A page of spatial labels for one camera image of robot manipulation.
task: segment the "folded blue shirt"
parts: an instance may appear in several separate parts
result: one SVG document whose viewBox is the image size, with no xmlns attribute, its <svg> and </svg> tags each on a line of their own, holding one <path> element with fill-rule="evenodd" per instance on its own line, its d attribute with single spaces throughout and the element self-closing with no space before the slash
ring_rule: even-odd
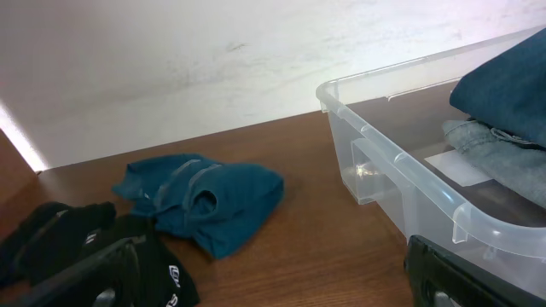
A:
<svg viewBox="0 0 546 307">
<path fill-rule="evenodd" d="M 546 29 L 464 76 L 450 104 L 546 147 Z"/>
<path fill-rule="evenodd" d="M 155 217 L 157 230 L 193 238 L 223 258 L 259 229 L 281 201 L 284 185 L 260 165 L 179 154 L 127 165 L 113 191 L 135 203 L 131 214 Z"/>
</svg>

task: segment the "black object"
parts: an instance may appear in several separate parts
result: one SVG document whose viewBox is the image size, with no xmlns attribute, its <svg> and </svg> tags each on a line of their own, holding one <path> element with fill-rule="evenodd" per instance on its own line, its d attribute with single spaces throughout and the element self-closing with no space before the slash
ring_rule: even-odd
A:
<svg viewBox="0 0 546 307">
<path fill-rule="evenodd" d="M 10 307 L 195 306 L 195 285 L 154 233 L 151 220 L 124 216 L 80 242 L 77 262 Z"/>
<path fill-rule="evenodd" d="M 90 231 L 113 224 L 112 203 L 80 208 L 50 202 L 35 209 L 0 244 L 0 287 L 23 278 L 36 285 L 76 261 Z"/>
<path fill-rule="evenodd" d="M 456 254 L 412 235 L 404 268 L 414 297 L 414 306 L 546 306 L 532 295 Z"/>
<path fill-rule="evenodd" d="M 199 295 L 195 285 L 178 259 L 156 236 L 152 221 L 145 217 L 118 217 L 107 230 L 91 234 L 82 248 L 81 258 L 102 250 L 126 237 L 138 236 L 135 254 L 140 271 L 138 299 L 135 306 L 195 306 Z"/>
<path fill-rule="evenodd" d="M 110 302 L 101 302 L 102 306 L 131 306 L 136 300 L 140 283 L 138 259 L 134 253 L 134 244 L 140 241 L 142 238 L 138 237 L 118 240 L 41 282 L 5 307 L 86 306 L 82 300 L 92 306 L 96 300 L 104 301 L 101 294 L 110 293 L 109 289 L 113 290 L 114 295 Z M 113 275 L 121 277 L 108 280 Z M 103 286 L 104 281 L 110 282 L 111 287 L 97 292 L 93 283 Z"/>
</svg>

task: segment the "brown wooden surface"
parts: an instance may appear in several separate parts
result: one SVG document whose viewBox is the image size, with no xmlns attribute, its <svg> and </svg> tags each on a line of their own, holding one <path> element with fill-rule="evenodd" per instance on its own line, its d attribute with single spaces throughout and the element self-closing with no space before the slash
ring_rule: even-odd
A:
<svg viewBox="0 0 546 307">
<path fill-rule="evenodd" d="M 0 130 L 0 204 L 35 179 L 34 171 Z"/>
<path fill-rule="evenodd" d="M 328 118 L 309 113 L 45 171 L 0 207 L 5 237 L 46 200 L 72 206 L 131 204 L 110 188 L 125 165 L 163 154 L 200 153 L 259 163 L 285 178 L 284 201 L 235 255 L 213 260 L 195 243 L 164 235 L 194 278 L 200 306 L 410 306 L 405 241 L 376 204 L 359 206 L 343 185 Z M 15 290 L 0 293 L 13 297 Z"/>
</svg>

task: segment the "white label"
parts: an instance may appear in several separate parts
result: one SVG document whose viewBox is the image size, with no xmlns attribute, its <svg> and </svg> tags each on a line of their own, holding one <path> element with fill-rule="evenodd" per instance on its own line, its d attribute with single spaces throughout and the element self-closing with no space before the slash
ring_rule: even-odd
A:
<svg viewBox="0 0 546 307">
<path fill-rule="evenodd" d="M 177 284 L 177 287 L 180 287 L 180 272 L 178 271 L 178 267 L 175 265 L 169 265 L 169 274 L 171 274 L 171 277 L 174 280 L 174 283 Z"/>
<path fill-rule="evenodd" d="M 167 302 L 166 307 L 175 307 L 178 304 L 178 298 L 176 294 L 172 294 L 172 298 Z"/>
<path fill-rule="evenodd" d="M 462 187 L 491 180 L 491 177 L 470 165 L 456 150 L 425 158 L 425 161 Z"/>
<path fill-rule="evenodd" d="M 96 237 L 96 234 L 91 234 L 87 236 L 87 239 L 85 239 L 85 244 L 90 244 Z"/>
</svg>

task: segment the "clear plastic storage bin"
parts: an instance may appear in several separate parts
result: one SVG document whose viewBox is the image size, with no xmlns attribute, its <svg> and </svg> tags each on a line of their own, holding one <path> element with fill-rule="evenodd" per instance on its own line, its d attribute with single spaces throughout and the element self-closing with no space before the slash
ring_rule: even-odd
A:
<svg viewBox="0 0 546 307">
<path fill-rule="evenodd" d="M 546 298 L 546 210 L 489 181 L 460 187 L 424 159 L 449 151 L 441 124 L 457 80 L 540 28 L 322 84 L 343 183 L 377 201 L 404 233 L 423 235 Z"/>
</svg>

